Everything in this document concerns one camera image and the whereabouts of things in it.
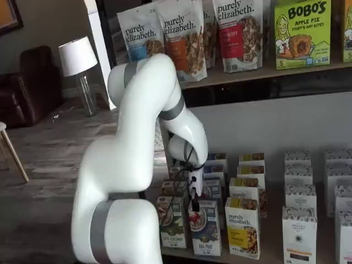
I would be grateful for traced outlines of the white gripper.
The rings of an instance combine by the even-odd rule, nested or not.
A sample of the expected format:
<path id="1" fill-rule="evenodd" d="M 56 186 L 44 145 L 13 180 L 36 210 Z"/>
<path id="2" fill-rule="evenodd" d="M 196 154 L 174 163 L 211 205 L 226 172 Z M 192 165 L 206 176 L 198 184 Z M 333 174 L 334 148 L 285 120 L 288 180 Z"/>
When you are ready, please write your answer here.
<path id="1" fill-rule="evenodd" d="M 189 193 L 193 212 L 199 212 L 199 197 L 202 194 L 204 168 L 196 168 L 189 173 Z"/>

